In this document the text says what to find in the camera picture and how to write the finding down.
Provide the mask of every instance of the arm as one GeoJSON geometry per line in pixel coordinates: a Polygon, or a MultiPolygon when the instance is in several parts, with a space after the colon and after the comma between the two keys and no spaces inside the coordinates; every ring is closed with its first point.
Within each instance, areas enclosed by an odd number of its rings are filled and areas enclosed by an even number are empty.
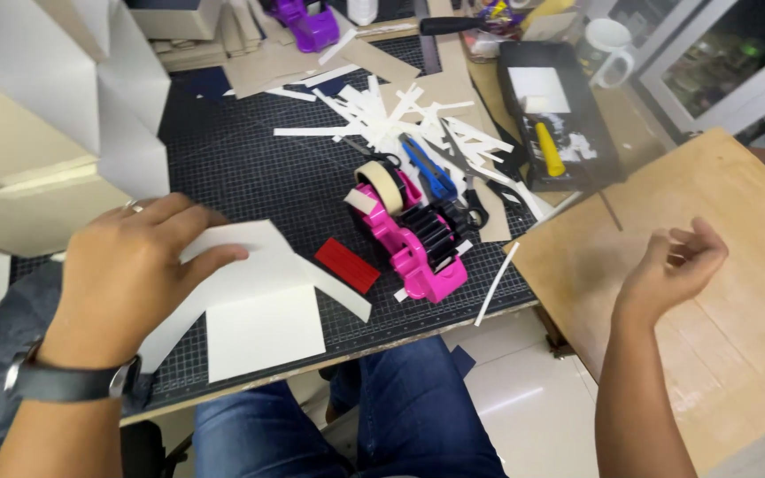
{"type": "Polygon", "coordinates": [[[657,320],[696,297],[728,257],[707,222],[696,218],[692,225],[695,232],[653,233],[616,299],[595,411],[603,477],[696,476],[672,415],[654,337],[657,320]]]}
{"type": "MultiPolygon", "coordinates": [[[[182,250],[217,212],[180,194],[106,212],[70,239],[58,310],[37,361],[108,368],[140,343],[214,271],[247,258],[236,245],[184,265],[182,250]]],[[[61,404],[25,400],[0,451],[0,476],[122,476],[120,399],[61,404]]]]}

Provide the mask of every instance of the red eraser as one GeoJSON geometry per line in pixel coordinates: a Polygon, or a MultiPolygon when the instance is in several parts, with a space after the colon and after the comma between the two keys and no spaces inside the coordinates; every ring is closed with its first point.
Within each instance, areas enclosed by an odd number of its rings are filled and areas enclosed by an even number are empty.
{"type": "Polygon", "coordinates": [[[332,237],[318,249],[314,258],[361,293],[367,293],[377,277],[380,277],[379,270],[332,237]]]}

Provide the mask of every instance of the black watch strap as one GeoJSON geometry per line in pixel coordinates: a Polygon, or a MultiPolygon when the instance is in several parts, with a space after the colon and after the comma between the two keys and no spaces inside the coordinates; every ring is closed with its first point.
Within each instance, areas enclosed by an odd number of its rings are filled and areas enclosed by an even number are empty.
{"type": "Polygon", "coordinates": [[[5,390],[38,401],[92,401],[120,397],[134,386],[140,372],[135,356],[120,366],[104,369],[59,368],[38,363],[40,343],[28,353],[17,354],[5,382],[5,390]]]}

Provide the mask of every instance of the metal ruler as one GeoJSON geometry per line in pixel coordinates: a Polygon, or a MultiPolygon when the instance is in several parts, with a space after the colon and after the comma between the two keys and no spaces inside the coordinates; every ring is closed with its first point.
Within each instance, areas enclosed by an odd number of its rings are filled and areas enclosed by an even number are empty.
{"type": "MultiPolygon", "coordinates": [[[[414,0],[412,5],[415,8],[418,24],[421,23],[421,19],[430,17],[427,0],[414,0]]],[[[421,55],[424,57],[424,73],[427,75],[441,73],[441,62],[439,61],[439,50],[435,46],[435,37],[420,35],[419,38],[421,39],[421,55]]]]}

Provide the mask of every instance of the white mug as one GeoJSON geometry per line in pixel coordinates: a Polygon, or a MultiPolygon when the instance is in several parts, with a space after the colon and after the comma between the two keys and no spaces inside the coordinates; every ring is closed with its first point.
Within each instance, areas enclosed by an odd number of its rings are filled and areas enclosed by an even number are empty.
{"type": "Polygon", "coordinates": [[[589,22],[583,38],[577,43],[577,60],[583,71],[591,76],[589,86],[615,88],[625,82],[633,72],[633,56],[627,52],[631,32],[613,19],[594,19],[589,22]],[[619,81],[607,82],[607,72],[616,61],[625,62],[625,72],[619,81]]]}

